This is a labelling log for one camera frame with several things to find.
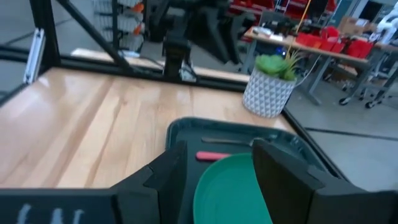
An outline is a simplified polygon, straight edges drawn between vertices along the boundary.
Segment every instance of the wooden table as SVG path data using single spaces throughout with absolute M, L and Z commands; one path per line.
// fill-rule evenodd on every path
M 248 112 L 241 93 L 53 68 L 0 108 L 0 187 L 110 187 L 161 154 L 184 116 L 293 132 Z
M 360 35 L 354 35 L 353 37 L 358 40 L 368 41 L 367 38 L 361 37 Z M 398 51 L 398 47 L 389 44 L 382 44 L 380 42 L 375 43 L 374 46 L 386 52 Z
M 314 95 L 314 91 L 315 91 L 319 81 L 321 80 L 322 75 L 328 68 L 328 66 L 333 58 L 342 59 L 342 60 L 345 60 L 348 62 L 353 62 L 357 65 L 362 65 L 364 67 L 366 67 L 366 64 L 370 62 L 365 58 L 356 58 L 356 57 L 352 57 L 352 56 L 349 56 L 346 54 L 334 53 L 334 52 L 329 52 L 326 50 L 316 49 L 313 47 L 307 47 L 307 46 L 297 43 L 295 41 L 295 37 L 292 37 L 292 36 L 288 36 L 286 38 L 283 38 L 282 40 L 275 40 L 275 39 L 269 38 L 268 36 L 266 36 L 265 34 L 262 34 L 262 33 L 255 34 L 255 33 L 253 33 L 252 29 L 249 29 L 244 34 L 244 36 L 248 37 L 248 38 L 252 38 L 254 41 L 252 42 L 252 44 L 250 46 L 250 49 L 246 56 L 246 60 L 243 64 L 243 67 L 242 67 L 243 73 L 248 72 L 250 62 L 252 62 L 254 60 L 253 56 L 254 56 L 254 51 L 256 48 L 257 41 L 260 41 L 263 43 L 282 45 L 282 46 L 286 46 L 286 47 L 292 45 L 293 49 L 304 50 L 306 52 L 310 52 L 310 53 L 319 55 L 319 57 L 324 56 L 325 59 L 324 59 L 322 65 L 318 66 L 317 71 L 314 72 L 316 75 L 310 80 L 310 83 L 308 84 L 308 86 L 305 89 L 303 89 L 303 93 L 305 94 L 305 96 L 315 105 L 321 105 L 321 101 Z
M 265 34 L 262 34 L 262 33 L 254 34 L 252 32 L 252 29 L 249 29 L 244 34 L 244 36 L 258 40 L 260 42 L 276 44 L 276 45 L 281 45 L 281 46 L 286 46 L 286 47 L 288 47 L 288 46 L 290 46 L 290 44 L 292 44 L 293 49 L 304 50 L 306 52 L 310 52 L 310 53 L 314 53 L 314 54 L 318 54 L 318 55 L 330 56 L 330 57 L 337 58 L 337 59 L 344 59 L 344 60 L 349 60 L 349 61 L 358 62 L 358 63 L 367 63 L 368 62 L 368 60 L 366 60 L 365 58 L 357 58 L 357 57 L 352 57 L 352 56 L 349 56 L 346 54 L 334 53 L 334 52 L 330 52 L 327 50 L 321 50 L 321 49 L 316 49 L 313 47 L 304 46 L 302 44 L 297 43 L 295 41 L 295 38 L 292 36 L 288 36 L 288 37 L 284 38 L 283 40 L 275 40 L 275 39 L 269 38 L 268 36 L 266 36 Z

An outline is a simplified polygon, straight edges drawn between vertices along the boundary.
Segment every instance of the dark green tray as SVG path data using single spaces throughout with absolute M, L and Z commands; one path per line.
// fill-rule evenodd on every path
M 249 146 L 231 144 L 209 144 L 201 141 L 202 137 L 217 139 L 233 139 L 250 142 L 253 138 L 272 139 L 279 149 L 305 159 L 326 172 L 318 156 L 299 136 L 274 128 L 265 128 L 246 124 L 227 123 L 201 118 L 181 118 L 173 121 L 167 129 L 166 149 L 170 149 L 178 141 L 187 142 L 187 183 L 182 199 L 178 223 L 193 223 L 192 202 L 197 183 L 202 173 L 211 164 L 198 162 L 195 154 L 198 151 L 225 152 L 230 154 L 251 152 Z

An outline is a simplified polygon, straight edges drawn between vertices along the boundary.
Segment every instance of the orange object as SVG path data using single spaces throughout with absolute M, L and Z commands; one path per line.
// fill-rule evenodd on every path
M 134 29 L 134 31 L 132 32 L 134 35 L 138 35 L 138 34 L 140 34 L 140 32 L 141 32 L 141 25 L 138 25 L 135 29 Z
M 138 3 L 134 7 L 131 8 L 131 11 L 133 11 L 133 12 L 142 12 L 143 10 L 144 10 L 143 3 Z

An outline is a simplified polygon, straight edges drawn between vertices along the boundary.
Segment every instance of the green plate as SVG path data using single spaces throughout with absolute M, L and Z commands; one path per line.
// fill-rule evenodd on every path
M 193 198 L 194 224 L 271 224 L 250 153 L 215 162 L 200 177 Z

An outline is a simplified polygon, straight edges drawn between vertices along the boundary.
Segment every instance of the yellow wire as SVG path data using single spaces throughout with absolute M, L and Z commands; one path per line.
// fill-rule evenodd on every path
M 310 6 L 310 4 L 311 4 L 311 0 L 308 0 L 308 4 L 307 4 L 307 6 L 305 6 L 304 13 L 303 13 L 303 15 L 301 16 L 301 20 L 300 20 L 300 22 L 299 22 L 299 24 L 298 24 L 298 26 L 297 26 L 296 34 L 297 34 L 297 32 L 299 31 L 299 29 L 300 29 L 301 23 L 302 23 L 303 20 L 304 20 L 304 17 L 305 17 L 305 15 L 306 15 L 306 13 L 307 13 L 307 9 L 308 9 L 308 7 Z M 290 49 L 292 48 L 292 44 L 293 44 L 294 41 L 295 41 L 295 37 L 292 39 L 292 41 L 291 41 L 291 43 L 290 43 L 290 45 L 289 45 L 289 49 L 287 49 L 286 55 L 289 55 Z

